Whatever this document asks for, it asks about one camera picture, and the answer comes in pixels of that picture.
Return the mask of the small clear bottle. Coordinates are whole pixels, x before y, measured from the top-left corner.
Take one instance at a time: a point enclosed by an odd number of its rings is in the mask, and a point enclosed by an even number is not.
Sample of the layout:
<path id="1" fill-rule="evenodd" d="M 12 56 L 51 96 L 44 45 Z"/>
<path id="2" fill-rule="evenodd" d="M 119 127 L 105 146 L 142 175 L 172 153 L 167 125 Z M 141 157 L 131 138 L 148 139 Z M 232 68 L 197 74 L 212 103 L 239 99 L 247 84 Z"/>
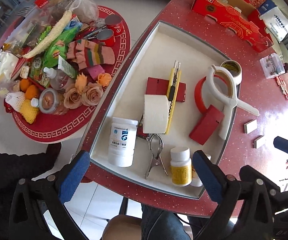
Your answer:
<path id="1" fill-rule="evenodd" d="M 50 79 L 50 85 L 57 91 L 65 91 L 75 80 L 60 69 L 44 67 L 43 72 Z"/>

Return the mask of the white pill bottle red text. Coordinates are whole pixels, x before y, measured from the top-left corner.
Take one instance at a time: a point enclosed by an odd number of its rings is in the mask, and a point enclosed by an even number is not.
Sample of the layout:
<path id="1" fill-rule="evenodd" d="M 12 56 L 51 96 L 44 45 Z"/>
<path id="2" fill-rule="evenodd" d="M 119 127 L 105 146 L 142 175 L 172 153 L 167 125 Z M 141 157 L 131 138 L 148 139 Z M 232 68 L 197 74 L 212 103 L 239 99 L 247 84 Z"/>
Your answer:
<path id="1" fill-rule="evenodd" d="M 192 180 L 191 180 L 190 185 L 193 187 L 202 187 L 203 186 L 203 183 L 202 183 L 201 179 L 199 178 L 193 164 L 192 164 Z"/>

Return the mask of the yellow utility knife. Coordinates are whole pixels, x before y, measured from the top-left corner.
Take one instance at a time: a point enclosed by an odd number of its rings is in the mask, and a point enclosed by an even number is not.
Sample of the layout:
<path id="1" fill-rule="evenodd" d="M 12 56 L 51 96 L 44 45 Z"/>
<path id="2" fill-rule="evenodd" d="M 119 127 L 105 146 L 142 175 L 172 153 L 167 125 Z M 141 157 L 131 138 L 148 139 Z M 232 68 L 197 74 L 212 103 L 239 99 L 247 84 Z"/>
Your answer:
<path id="1" fill-rule="evenodd" d="M 181 78 L 181 69 L 180 69 L 181 63 L 177 60 L 174 62 L 174 66 L 171 70 L 171 77 L 169 79 L 168 83 L 168 89 L 167 89 L 167 98 L 168 98 L 168 123 L 167 123 L 167 129 L 165 131 L 165 134 L 168 134 L 171 122 L 173 118 L 175 103 L 177 99 L 179 84 L 180 84 L 180 78 Z"/>

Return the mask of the red marker pen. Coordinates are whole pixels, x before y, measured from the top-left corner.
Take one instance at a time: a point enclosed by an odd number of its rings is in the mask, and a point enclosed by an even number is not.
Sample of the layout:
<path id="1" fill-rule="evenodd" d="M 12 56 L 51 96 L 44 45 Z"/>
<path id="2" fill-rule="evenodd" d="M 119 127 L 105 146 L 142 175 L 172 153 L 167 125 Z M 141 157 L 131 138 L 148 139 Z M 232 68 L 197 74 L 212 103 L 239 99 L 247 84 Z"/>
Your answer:
<path id="1" fill-rule="evenodd" d="M 282 82 L 278 76 L 275 77 L 275 81 L 276 81 L 278 87 L 283 91 L 284 87 L 283 87 Z"/>

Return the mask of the large white plastic clamp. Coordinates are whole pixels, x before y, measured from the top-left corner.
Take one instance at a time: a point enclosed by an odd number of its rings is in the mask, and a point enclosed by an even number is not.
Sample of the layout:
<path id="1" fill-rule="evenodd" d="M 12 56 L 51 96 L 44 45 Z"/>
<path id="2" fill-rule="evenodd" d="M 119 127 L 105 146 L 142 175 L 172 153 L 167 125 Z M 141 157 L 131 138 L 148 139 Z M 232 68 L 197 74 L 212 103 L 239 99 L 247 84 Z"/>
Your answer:
<path id="1" fill-rule="evenodd" d="M 214 82 L 215 75 L 222 77 L 226 81 L 228 95 L 223 94 L 217 89 Z M 238 98 L 237 87 L 235 85 L 233 75 L 224 67 L 215 66 L 214 64 L 209 67 L 206 76 L 206 84 L 210 90 L 210 93 L 224 104 L 224 118 L 221 122 L 221 128 L 219 130 L 219 136 L 221 139 L 225 140 L 228 135 L 229 124 L 231 122 L 233 111 L 236 107 L 241 108 L 255 116 L 259 116 L 258 109 Z"/>

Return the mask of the red round side table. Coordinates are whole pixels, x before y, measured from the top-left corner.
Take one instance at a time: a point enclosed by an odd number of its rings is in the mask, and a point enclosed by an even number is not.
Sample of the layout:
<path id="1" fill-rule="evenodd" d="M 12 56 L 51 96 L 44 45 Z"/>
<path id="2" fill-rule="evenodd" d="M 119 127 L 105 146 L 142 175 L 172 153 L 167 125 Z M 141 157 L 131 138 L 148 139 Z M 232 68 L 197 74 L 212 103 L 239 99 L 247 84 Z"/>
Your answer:
<path id="1" fill-rule="evenodd" d="M 42 143 L 63 141 L 85 126 L 130 50 L 128 26 L 119 13 L 99 6 L 107 24 L 99 38 L 85 37 L 95 28 L 78 33 L 65 30 L 48 49 L 31 59 L 27 79 L 20 81 L 23 102 L 12 111 L 18 128 Z"/>

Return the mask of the red cardboard tray box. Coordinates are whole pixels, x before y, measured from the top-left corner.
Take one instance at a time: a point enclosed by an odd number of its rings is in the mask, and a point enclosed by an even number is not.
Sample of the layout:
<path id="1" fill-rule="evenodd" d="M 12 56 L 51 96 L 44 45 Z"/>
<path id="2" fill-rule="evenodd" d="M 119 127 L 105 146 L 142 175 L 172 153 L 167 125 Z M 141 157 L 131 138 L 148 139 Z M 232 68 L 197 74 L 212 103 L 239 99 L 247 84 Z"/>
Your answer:
<path id="1" fill-rule="evenodd" d="M 266 32 L 259 12 L 244 0 L 193 0 L 191 10 L 231 29 L 258 53 L 273 46 L 271 35 Z"/>

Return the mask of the beige artificial roses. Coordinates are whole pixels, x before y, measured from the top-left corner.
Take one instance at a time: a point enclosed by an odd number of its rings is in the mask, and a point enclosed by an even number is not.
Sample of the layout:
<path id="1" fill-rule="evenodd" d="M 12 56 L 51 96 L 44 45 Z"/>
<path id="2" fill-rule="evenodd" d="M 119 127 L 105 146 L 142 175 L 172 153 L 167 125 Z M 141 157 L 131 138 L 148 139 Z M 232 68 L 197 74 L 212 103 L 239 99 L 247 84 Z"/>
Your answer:
<path id="1" fill-rule="evenodd" d="M 112 77 L 108 73 L 101 73 L 95 83 L 88 82 L 87 77 L 79 74 L 73 85 L 70 85 L 64 93 L 64 107 L 77 109 L 81 105 L 97 106 L 104 95 L 104 87 L 108 87 Z"/>

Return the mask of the white masking tape roll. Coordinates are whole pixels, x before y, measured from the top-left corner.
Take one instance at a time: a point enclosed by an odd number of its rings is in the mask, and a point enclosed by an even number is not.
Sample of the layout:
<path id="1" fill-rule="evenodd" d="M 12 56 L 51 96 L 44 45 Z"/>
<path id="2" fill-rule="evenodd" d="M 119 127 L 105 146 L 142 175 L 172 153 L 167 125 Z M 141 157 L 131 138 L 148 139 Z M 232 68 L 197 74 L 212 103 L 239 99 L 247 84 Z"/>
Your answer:
<path id="1" fill-rule="evenodd" d="M 145 134 L 164 134 L 168 123 L 168 98 L 166 95 L 144 97 L 143 132 Z"/>

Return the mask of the green snack bag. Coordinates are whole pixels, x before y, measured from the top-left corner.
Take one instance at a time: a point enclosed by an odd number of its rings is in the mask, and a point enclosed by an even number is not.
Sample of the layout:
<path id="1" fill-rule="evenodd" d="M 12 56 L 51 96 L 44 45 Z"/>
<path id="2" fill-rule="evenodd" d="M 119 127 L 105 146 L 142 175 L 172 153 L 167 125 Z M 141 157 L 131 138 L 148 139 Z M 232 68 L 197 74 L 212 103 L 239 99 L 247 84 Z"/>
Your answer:
<path id="1" fill-rule="evenodd" d="M 58 38 L 56 38 L 49 48 L 45 51 L 42 67 L 53 68 L 58 65 L 59 56 L 66 59 L 68 44 L 73 41 L 79 31 L 76 26 L 72 29 L 64 30 Z"/>

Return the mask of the orange fruit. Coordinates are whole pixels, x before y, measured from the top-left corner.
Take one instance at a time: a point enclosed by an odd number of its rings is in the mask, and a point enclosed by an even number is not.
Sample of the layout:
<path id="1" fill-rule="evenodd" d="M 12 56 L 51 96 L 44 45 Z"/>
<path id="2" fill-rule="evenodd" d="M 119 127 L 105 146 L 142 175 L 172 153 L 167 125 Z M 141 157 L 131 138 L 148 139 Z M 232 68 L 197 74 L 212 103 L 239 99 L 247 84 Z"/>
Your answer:
<path id="1" fill-rule="evenodd" d="M 31 83 L 29 79 L 21 79 L 20 90 L 25 94 L 25 98 L 31 100 L 40 97 L 40 90 Z"/>

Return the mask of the pink sponge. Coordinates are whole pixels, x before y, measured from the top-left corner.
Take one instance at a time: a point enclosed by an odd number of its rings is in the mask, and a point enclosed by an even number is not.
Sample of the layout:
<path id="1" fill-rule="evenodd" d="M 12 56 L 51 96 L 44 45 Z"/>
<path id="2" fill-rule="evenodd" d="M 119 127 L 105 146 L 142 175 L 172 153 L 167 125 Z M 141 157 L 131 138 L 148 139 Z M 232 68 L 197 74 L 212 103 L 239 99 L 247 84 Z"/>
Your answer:
<path id="1" fill-rule="evenodd" d="M 89 73 L 91 78 L 96 81 L 100 74 L 105 73 L 105 70 L 102 68 L 100 64 L 97 64 L 91 67 L 87 67 L 87 72 Z"/>

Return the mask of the striped socks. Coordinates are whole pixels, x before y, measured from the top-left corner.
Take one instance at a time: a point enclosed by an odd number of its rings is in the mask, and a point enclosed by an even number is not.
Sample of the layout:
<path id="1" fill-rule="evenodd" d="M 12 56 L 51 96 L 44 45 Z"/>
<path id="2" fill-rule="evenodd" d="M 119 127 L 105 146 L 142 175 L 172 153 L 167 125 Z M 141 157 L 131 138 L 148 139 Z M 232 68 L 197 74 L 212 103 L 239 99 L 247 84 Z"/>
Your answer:
<path id="1" fill-rule="evenodd" d="M 87 40 L 70 42 L 66 58 L 77 63 L 79 70 L 99 64 L 115 63 L 115 54 L 112 48 Z"/>

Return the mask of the dark brown glass bottle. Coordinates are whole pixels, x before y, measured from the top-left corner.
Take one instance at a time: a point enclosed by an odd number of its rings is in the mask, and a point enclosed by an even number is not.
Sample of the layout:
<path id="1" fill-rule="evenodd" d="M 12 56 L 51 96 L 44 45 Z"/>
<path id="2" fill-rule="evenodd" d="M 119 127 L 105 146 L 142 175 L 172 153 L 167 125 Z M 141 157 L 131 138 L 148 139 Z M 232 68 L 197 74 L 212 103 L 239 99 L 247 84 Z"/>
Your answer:
<path id="1" fill-rule="evenodd" d="M 284 63 L 284 70 L 285 70 L 285 73 L 288 73 L 288 63 L 287 62 Z"/>

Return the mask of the wide white tape roll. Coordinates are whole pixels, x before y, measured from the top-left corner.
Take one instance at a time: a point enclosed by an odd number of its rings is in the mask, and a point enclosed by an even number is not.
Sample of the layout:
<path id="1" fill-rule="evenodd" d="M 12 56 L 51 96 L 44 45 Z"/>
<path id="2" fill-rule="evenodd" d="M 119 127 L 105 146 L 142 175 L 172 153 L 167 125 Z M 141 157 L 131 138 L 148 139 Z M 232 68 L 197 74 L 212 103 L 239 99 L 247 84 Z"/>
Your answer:
<path id="1" fill-rule="evenodd" d="M 232 74 L 236 86 L 241 84 L 242 68 L 237 61 L 226 60 L 220 66 L 227 69 Z"/>

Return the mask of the small red box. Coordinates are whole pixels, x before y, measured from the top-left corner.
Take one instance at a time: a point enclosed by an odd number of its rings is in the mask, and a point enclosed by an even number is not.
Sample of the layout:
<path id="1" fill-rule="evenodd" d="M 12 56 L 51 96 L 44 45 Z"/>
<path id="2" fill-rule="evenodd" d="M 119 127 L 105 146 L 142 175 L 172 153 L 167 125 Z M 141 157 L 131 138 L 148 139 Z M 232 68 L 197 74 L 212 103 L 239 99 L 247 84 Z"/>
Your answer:
<path id="1" fill-rule="evenodd" d="M 215 106 L 210 105 L 206 113 L 200 118 L 192 129 L 189 137 L 200 145 L 204 145 L 210 136 L 215 132 L 224 118 L 224 114 Z"/>

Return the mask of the silver metal clip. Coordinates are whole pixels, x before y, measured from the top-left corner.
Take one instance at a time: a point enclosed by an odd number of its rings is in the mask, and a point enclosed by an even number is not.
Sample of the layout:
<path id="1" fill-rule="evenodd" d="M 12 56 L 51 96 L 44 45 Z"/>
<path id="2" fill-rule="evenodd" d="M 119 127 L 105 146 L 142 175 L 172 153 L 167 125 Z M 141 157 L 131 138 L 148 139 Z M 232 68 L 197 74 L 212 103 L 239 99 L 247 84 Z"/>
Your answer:
<path id="1" fill-rule="evenodd" d="M 162 137 L 159 134 L 152 133 L 148 137 L 148 147 L 149 151 L 151 153 L 151 161 L 148 166 L 145 178 L 148 179 L 149 174 L 154 167 L 162 167 L 164 173 L 166 176 L 168 176 L 168 173 L 166 171 L 166 168 L 164 166 L 164 162 L 161 157 L 161 152 L 164 149 L 164 141 Z"/>

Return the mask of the red can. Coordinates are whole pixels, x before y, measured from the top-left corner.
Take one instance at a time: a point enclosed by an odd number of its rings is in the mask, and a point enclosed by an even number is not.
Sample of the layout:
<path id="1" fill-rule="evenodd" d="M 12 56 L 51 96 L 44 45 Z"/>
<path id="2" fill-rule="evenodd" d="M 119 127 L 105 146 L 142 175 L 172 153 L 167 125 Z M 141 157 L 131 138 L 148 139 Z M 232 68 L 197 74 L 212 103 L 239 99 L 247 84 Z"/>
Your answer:
<path id="1" fill-rule="evenodd" d="M 123 33 L 124 26 L 121 16 L 116 14 L 108 15 L 104 22 L 107 28 L 113 31 L 114 36 L 120 36 Z"/>
<path id="2" fill-rule="evenodd" d="M 111 29 L 103 29 L 97 35 L 96 39 L 104 46 L 112 47 L 115 44 L 114 32 Z"/>

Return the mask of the red edged tape roll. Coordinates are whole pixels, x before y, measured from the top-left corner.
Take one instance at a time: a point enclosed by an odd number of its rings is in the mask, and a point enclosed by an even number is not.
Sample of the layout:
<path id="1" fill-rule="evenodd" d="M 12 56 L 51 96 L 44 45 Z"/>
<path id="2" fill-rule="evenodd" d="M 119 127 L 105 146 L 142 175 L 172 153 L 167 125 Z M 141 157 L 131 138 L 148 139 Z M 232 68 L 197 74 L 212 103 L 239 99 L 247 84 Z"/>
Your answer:
<path id="1" fill-rule="evenodd" d="M 201 114 L 205 114 L 208 107 L 213 105 L 216 107 L 217 110 L 223 111 L 224 104 L 217 100 L 209 91 L 207 84 L 205 84 L 206 77 L 203 77 L 201 80 L 198 81 L 194 90 L 194 100 L 196 106 Z M 225 95 L 228 95 L 228 87 L 226 81 L 218 76 L 215 75 L 214 83 L 216 88 Z"/>

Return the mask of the white tray with grey rim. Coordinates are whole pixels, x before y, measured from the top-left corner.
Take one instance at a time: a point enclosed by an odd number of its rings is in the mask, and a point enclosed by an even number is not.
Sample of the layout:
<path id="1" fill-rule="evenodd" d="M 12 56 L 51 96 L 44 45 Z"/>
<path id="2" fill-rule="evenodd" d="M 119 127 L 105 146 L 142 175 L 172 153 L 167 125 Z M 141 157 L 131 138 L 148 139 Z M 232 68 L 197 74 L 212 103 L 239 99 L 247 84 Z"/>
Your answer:
<path id="1" fill-rule="evenodd" d="M 202 150 L 211 156 L 213 163 L 219 163 L 227 145 L 226 139 L 215 132 L 205 144 L 200 145 L 189 135 L 201 118 L 194 100 L 196 84 L 207 75 L 212 65 L 222 64 L 227 56 L 200 38 L 163 21 L 149 31 L 134 54 L 132 61 L 126 64 L 125 76 L 114 80 L 117 91 L 91 148 L 91 162 L 136 185 L 176 197 L 199 199 L 204 192 L 203 187 L 179 187 L 172 183 L 170 151 L 178 146 L 188 147 L 191 152 Z M 147 81 L 150 77 L 169 80 L 175 62 L 180 63 L 180 81 L 186 86 L 186 98 L 184 102 L 174 104 L 170 129 L 159 137 L 164 142 L 161 152 L 164 166 L 150 166 L 151 151 L 157 148 L 158 138 L 152 142 L 137 138 L 131 157 L 109 157 L 113 118 L 137 121 L 148 118 L 155 127 L 165 124 L 169 106 L 167 99 L 163 95 L 146 96 Z"/>

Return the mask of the yellow netted fruit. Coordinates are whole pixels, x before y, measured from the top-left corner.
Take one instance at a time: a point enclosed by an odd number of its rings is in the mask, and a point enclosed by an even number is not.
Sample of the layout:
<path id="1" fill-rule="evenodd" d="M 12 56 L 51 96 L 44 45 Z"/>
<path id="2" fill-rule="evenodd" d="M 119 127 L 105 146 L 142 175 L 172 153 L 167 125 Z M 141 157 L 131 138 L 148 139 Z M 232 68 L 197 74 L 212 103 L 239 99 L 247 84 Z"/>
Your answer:
<path id="1" fill-rule="evenodd" d="M 28 122 L 29 124 L 33 124 L 39 111 L 40 109 L 38 107 L 33 107 L 31 105 L 30 100 L 25 99 L 23 104 L 21 105 L 19 113 L 21 113 L 26 122 Z"/>

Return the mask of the glass jar with lid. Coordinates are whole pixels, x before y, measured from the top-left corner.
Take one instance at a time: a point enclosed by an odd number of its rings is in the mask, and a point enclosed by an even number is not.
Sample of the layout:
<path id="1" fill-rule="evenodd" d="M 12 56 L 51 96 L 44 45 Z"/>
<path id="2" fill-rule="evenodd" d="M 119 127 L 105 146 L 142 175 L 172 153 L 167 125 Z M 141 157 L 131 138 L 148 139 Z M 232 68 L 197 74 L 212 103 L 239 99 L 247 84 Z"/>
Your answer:
<path id="1" fill-rule="evenodd" d="M 64 115 L 68 109 L 64 107 L 64 94 L 53 88 L 43 90 L 39 98 L 39 108 L 44 114 Z"/>

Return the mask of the white bag with blue text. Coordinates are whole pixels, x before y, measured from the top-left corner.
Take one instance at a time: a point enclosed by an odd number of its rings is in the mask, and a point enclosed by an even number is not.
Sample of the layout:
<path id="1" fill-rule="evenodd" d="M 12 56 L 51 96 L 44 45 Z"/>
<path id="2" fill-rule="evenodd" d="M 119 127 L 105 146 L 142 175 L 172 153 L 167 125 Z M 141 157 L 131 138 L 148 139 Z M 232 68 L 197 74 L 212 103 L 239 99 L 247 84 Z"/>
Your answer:
<path id="1" fill-rule="evenodd" d="M 288 34 L 288 19 L 271 0 L 266 0 L 257 8 L 266 27 L 273 33 L 278 42 L 281 42 Z"/>

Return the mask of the person's jeans leg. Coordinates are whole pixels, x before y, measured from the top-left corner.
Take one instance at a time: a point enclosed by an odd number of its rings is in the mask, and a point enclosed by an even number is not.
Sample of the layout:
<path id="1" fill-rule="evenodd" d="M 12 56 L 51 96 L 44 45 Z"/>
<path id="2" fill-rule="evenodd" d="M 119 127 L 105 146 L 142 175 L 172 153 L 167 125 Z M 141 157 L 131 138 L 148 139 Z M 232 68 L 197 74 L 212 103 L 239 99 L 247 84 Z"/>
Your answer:
<path id="1" fill-rule="evenodd" d="M 172 212 L 141 204 L 141 239 L 191 239 Z"/>

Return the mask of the yellow label white pill bottle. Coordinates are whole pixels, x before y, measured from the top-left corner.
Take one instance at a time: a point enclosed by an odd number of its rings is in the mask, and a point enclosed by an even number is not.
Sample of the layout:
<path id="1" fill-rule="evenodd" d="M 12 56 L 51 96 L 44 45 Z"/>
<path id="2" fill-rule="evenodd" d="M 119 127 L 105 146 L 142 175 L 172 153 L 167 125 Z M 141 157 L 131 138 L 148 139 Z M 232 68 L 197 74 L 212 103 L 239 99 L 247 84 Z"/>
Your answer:
<path id="1" fill-rule="evenodd" d="M 192 160 L 188 147 L 174 147 L 170 151 L 172 183 L 184 187 L 192 182 Z"/>

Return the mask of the clear plastic storage box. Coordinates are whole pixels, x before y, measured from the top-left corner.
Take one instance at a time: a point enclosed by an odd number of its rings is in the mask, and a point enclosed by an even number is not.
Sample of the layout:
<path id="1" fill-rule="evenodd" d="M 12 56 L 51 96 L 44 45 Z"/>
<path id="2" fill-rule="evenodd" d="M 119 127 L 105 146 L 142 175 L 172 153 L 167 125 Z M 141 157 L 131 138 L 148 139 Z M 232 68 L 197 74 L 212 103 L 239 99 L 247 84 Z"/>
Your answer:
<path id="1" fill-rule="evenodd" d="M 261 58 L 260 65 L 267 79 L 271 79 L 285 73 L 284 65 L 276 53 L 272 53 Z"/>

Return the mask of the clear plastic bag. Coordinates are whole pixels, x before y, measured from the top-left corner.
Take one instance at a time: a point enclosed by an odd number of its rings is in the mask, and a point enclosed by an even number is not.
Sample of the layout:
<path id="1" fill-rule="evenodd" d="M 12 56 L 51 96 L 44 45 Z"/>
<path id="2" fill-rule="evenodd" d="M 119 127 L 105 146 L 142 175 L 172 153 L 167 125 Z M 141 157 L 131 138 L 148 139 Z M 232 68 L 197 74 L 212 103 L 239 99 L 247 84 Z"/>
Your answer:
<path id="1" fill-rule="evenodd" d="M 99 17 L 99 9 L 94 0 L 74 0 L 69 10 L 86 24 L 96 21 Z"/>

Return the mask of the small white block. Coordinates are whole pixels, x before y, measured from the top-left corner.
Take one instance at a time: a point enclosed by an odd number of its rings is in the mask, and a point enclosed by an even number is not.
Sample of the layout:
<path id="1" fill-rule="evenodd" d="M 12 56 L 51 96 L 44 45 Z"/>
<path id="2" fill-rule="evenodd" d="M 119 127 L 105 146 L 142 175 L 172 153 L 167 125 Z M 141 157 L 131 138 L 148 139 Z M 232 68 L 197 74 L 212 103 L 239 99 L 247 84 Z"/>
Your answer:
<path id="1" fill-rule="evenodd" d="M 257 129 L 257 120 L 251 120 L 244 124 L 244 133 L 250 134 L 251 132 L 255 131 Z"/>
<path id="2" fill-rule="evenodd" d="M 253 148 L 255 149 L 261 148 L 261 146 L 263 146 L 264 144 L 265 144 L 265 137 L 261 135 L 258 138 L 254 139 Z"/>

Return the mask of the red box with gold characters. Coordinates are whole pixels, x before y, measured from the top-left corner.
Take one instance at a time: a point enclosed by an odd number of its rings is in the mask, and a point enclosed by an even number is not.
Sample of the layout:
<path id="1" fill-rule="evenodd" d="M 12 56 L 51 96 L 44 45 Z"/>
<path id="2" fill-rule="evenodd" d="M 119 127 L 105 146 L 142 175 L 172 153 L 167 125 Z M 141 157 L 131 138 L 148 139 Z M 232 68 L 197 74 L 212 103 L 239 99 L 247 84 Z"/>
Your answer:
<path id="1" fill-rule="evenodd" d="M 149 77 L 145 94 L 148 95 L 166 95 L 168 89 L 168 80 Z M 177 93 L 176 102 L 185 102 L 186 100 L 186 84 L 180 83 Z"/>

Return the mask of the white bottle blue label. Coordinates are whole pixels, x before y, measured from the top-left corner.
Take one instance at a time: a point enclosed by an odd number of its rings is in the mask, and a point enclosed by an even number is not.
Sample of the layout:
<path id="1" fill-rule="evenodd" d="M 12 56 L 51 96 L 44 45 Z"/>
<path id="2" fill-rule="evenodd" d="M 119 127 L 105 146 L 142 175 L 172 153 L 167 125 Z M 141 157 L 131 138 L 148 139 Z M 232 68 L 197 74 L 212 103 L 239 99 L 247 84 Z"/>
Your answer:
<path id="1" fill-rule="evenodd" d="M 138 123 L 132 119 L 112 118 L 108 147 L 110 164 L 118 167 L 132 166 Z"/>

